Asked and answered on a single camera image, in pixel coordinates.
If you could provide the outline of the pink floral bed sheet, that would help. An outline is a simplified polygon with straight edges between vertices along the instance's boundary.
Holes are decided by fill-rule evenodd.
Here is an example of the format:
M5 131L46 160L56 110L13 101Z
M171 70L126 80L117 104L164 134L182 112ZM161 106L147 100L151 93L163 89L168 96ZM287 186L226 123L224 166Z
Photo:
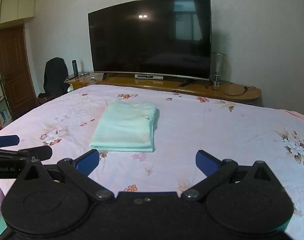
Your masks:
M23 115L0 131L15 134L20 148L50 145L51 163L89 150L97 124L113 101L156 105L155 149L100 152L90 177L113 191L175 191L203 180L195 155L204 150L240 165L265 161L294 204L287 227L304 239L304 115L200 96L131 87L91 85Z

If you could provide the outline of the brown wooden door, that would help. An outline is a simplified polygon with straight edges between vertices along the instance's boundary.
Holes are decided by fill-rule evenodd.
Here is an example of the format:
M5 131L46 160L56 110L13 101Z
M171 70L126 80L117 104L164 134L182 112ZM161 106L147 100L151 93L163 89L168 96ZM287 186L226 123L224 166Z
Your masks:
M36 107L23 25L0 30L0 80L14 119Z

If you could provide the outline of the light green cloth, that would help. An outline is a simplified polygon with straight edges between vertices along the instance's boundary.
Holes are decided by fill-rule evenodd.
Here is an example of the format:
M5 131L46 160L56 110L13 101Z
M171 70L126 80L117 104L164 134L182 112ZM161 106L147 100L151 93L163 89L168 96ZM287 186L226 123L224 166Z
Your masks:
M156 113L156 105L149 102L111 102L89 147L108 152L153 152Z

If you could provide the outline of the wooden TV cabinet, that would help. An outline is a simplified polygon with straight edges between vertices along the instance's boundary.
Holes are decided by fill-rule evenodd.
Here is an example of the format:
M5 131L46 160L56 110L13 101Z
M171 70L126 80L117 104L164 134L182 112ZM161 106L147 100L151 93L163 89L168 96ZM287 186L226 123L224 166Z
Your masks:
M262 95L261 90L254 86L239 85L228 81L215 86L208 80L171 76L166 76L163 80L145 80L136 79L134 74L90 72L88 75L66 79L65 82L70 84L73 89L88 85L113 85L189 94L239 103L255 102Z

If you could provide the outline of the black curved television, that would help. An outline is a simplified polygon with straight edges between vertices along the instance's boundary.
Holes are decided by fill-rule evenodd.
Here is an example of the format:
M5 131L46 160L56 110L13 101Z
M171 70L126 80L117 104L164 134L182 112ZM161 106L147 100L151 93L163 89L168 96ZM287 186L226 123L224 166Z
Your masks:
M88 14L93 69L207 80L211 0L136 0Z

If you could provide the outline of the black thermos bottle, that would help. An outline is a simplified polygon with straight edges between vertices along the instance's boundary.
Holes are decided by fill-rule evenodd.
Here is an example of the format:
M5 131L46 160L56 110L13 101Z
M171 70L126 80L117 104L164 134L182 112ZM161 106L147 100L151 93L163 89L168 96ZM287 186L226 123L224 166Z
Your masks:
M78 71L77 61L76 60L72 61L72 67L73 67L74 77L78 77L79 76L79 71Z

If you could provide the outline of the silver set-top box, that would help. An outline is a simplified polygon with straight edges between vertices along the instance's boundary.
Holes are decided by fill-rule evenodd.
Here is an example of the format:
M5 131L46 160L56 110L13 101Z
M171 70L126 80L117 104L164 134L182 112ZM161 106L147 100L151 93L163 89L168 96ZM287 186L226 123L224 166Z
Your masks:
M164 77L161 75L147 75L147 74L135 74L136 79L145 79L145 80L163 80Z

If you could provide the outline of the black office chair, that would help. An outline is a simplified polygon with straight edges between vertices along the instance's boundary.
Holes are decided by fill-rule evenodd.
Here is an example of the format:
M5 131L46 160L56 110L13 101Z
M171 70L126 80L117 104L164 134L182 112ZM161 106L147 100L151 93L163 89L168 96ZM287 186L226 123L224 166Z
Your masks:
M68 77L67 66L64 59L54 57L45 64L44 92L38 95L39 99L54 99L67 94L69 85L65 83Z

